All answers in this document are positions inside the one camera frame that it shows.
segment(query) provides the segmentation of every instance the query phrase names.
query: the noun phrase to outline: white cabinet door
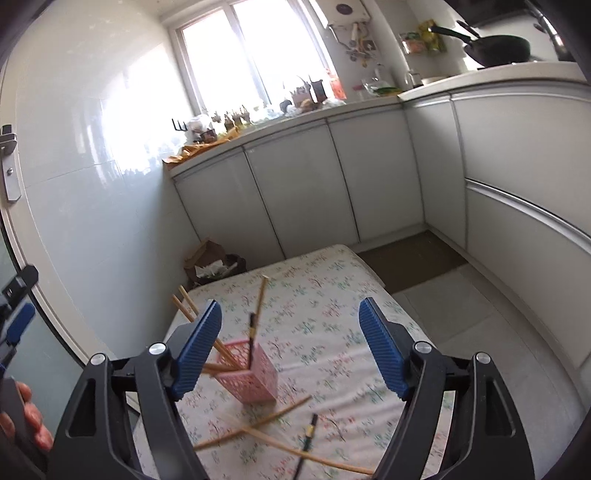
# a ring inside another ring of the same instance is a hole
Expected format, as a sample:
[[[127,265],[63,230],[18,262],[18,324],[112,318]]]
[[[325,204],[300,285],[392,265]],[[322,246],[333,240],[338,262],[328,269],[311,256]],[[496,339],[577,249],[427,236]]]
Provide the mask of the white cabinet door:
[[[591,89],[499,87],[454,95],[466,177],[591,234]]]
[[[425,220],[466,248],[464,169],[452,104],[443,99],[405,111],[423,188]]]
[[[243,151],[189,170],[176,182],[201,239],[244,257],[249,269],[284,259]]]
[[[591,255],[568,231],[502,198],[468,189],[467,206],[468,253],[529,305],[579,367],[591,351]]]
[[[423,223],[413,146],[400,107],[329,120],[361,241]]]
[[[358,242],[355,220],[326,125],[245,145],[288,258]]]

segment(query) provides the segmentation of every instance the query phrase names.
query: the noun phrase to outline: countertop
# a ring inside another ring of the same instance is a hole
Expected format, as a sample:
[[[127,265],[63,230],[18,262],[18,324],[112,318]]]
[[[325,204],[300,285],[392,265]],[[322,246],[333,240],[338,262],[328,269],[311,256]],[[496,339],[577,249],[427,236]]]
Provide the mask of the countertop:
[[[268,127],[247,132],[235,140],[220,145],[216,148],[198,155],[185,163],[180,164],[170,170],[171,177],[176,177],[188,169],[199,165],[213,157],[217,157],[225,152],[241,147],[242,145],[258,140],[259,138],[272,135],[274,133],[286,130],[288,128],[303,125],[315,120],[321,120],[331,116],[351,113],[368,108],[380,106],[396,105],[411,100],[436,95],[438,93],[449,92],[466,88],[470,86],[486,85],[498,82],[511,82],[514,80],[558,80],[563,82],[587,83],[585,76],[576,63],[566,61],[538,61],[529,63],[517,63],[513,65],[503,65],[500,67],[491,67],[488,69],[468,72],[461,75],[449,77],[429,85],[409,90],[398,96],[375,98],[363,102],[351,102],[334,108],[327,108],[315,112],[305,113],[297,117],[286,118],[280,122],[273,123]]]

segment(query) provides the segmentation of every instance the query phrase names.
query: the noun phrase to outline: floral bedsheet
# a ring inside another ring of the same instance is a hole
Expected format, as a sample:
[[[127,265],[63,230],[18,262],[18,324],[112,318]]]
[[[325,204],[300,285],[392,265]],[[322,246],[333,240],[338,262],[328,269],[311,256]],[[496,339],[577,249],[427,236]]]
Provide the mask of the floral bedsheet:
[[[228,417],[252,423],[311,394],[310,401],[262,431],[299,449],[312,414],[317,413],[311,452],[336,462],[376,468],[404,404],[385,387],[365,342],[358,321],[359,302],[371,296],[384,315],[402,323],[415,340],[427,339],[426,335],[357,255],[335,245],[191,291],[198,307],[208,299],[222,306],[223,341],[246,338],[248,314],[255,308],[263,274],[271,280],[257,340],[279,372],[277,403],[243,406],[216,380],[204,375],[195,390],[177,403],[191,441],[233,430],[235,425],[224,421]],[[178,312],[168,335],[185,322]],[[452,405],[453,396],[446,395],[423,476],[439,469]],[[134,437],[144,472],[157,478],[141,419]],[[199,458],[212,480],[291,479],[298,460],[246,435],[202,450]],[[306,461],[300,478],[352,480],[367,476]]]

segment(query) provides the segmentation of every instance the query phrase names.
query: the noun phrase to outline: chopstick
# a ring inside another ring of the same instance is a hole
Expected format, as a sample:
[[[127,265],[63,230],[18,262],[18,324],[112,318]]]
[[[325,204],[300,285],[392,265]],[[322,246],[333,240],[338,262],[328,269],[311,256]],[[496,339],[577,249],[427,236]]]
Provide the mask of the chopstick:
[[[185,315],[185,317],[187,318],[187,320],[189,322],[192,322],[193,323],[195,321],[195,318],[191,315],[191,313],[189,312],[189,309],[185,305],[183,305],[183,303],[174,294],[172,296],[172,301],[176,305],[176,307],[181,312],[183,312],[183,315]],[[218,352],[220,352],[220,355],[222,357],[224,357],[226,359],[226,361],[228,363],[230,363],[235,369],[242,370],[242,365],[236,360],[236,358],[234,358],[234,356],[232,355],[232,353],[230,352],[230,350],[228,350],[228,348],[226,347],[226,345],[224,345],[219,338],[216,338],[216,341],[213,344],[213,346],[215,347],[215,349]]]
[[[197,306],[195,305],[195,302],[193,301],[193,299],[191,297],[189,297],[189,294],[187,293],[187,290],[184,289],[184,287],[182,285],[178,286],[178,289],[181,292],[181,295],[183,296],[183,298],[185,300],[187,300],[187,303],[189,304],[189,306],[191,307],[191,310],[193,311],[193,313],[195,314],[195,316],[197,317],[199,315],[199,309],[197,308]]]
[[[242,365],[236,360],[236,357],[232,355],[231,351],[228,349],[226,345],[222,343],[219,338],[216,338],[216,341],[213,343],[213,347],[220,352],[220,355],[226,359],[233,367],[238,370],[242,370]]]
[[[278,419],[278,418],[282,417],[283,415],[288,414],[292,410],[295,410],[297,407],[306,403],[311,398],[312,398],[312,395],[307,395],[304,398],[301,398],[301,399],[293,402],[291,405],[289,405],[285,408],[282,408],[281,410],[276,411],[275,413],[272,413],[260,420],[257,420],[255,423],[253,423],[251,425],[251,427],[254,428],[254,427],[260,427],[262,425],[266,425],[267,423],[270,423],[273,420]],[[203,450],[203,449],[212,447],[214,445],[221,445],[222,443],[225,443],[228,440],[232,440],[233,438],[238,437],[239,435],[242,435],[242,433],[243,433],[242,429],[233,430],[231,432],[226,432],[217,438],[205,440],[204,442],[200,442],[200,443],[197,443],[196,445],[193,445],[193,450],[198,452],[199,450]]]
[[[250,328],[248,329],[248,369],[252,367],[252,357],[255,349],[255,336],[256,336],[256,315],[251,312],[250,314]]]
[[[267,277],[266,275],[263,275],[262,282],[261,282],[261,288],[259,288],[259,297],[256,302],[256,310],[255,310],[256,325],[255,325],[255,328],[258,327],[259,318],[261,317],[262,301],[265,298],[265,289],[266,289],[268,283],[269,283],[269,277]]]
[[[308,452],[302,452],[300,450],[296,450],[295,448],[291,448],[287,445],[284,445],[283,443],[279,442],[278,440],[275,440],[273,437],[265,435],[263,432],[259,432],[258,430],[255,430],[255,429],[249,427],[248,425],[241,425],[241,429],[243,431],[245,431],[247,434],[253,436],[254,438],[257,438],[257,439],[265,442],[267,445],[275,447],[279,450],[283,450],[284,452],[290,453],[292,455],[296,455],[298,457],[302,457],[307,460],[312,460],[313,462],[321,463],[322,465],[327,465],[327,466],[331,466],[334,468],[339,468],[341,470],[347,470],[349,472],[363,473],[364,475],[373,475],[374,474],[374,471],[370,470],[369,468],[364,468],[364,467],[355,466],[355,465],[347,465],[346,463],[338,463],[338,462],[334,462],[332,460],[317,457],[316,455],[312,455],[311,453],[308,453]]]
[[[205,363],[203,365],[204,368],[207,368],[209,370],[215,370],[217,372],[236,372],[239,370],[244,370],[244,368],[240,368],[240,369],[236,369],[235,367],[231,367],[230,365],[224,365],[224,364],[208,364]]]
[[[191,323],[193,323],[195,321],[195,318],[193,318],[193,315],[191,315],[191,312],[189,312],[189,309],[183,305],[183,303],[177,298],[177,296],[175,294],[173,294],[173,303],[176,305],[176,307],[183,312],[183,315],[185,315],[185,317],[187,318],[187,320]]]
[[[314,413],[312,415],[312,421],[306,428],[306,439],[304,440],[304,447],[302,448],[302,452],[307,452],[310,450],[310,445],[312,444],[312,438],[314,438],[314,431],[316,430],[316,422],[318,422],[318,414]],[[297,480],[301,473],[301,468],[304,466],[304,458],[300,457],[300,460],[297,462],[297,466],[295,467],[295,473],[293,476],[293,480]]]
[[[252,367],[252,357],[255,348],[256,329],[258,328],[259,318],[261,317],[262,301],[265,298],[265,289],[269,283],[269,277],[262,276],[261,288],[259,288],[259,297],[256,301],[256,311],[251,313],[249,317],[248,329],[248,368]]]

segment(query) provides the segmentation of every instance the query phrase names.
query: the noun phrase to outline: human hand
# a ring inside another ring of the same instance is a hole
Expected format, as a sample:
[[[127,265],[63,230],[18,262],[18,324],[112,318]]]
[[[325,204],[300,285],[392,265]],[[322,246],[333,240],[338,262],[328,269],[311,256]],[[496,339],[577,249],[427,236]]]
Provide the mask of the human hand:
[[[18,391],[21,393],[25,403],[25,419],[35,430],[35,445],[44,452],[48,452],[53,447],[53,436],[43,425],[43,415],[39,409],[31,403],[33,392],[24,383],[17,382]],[[0,427],[9,439],[14,439],[15,428],[11,418],[6,413],[0,413]]]

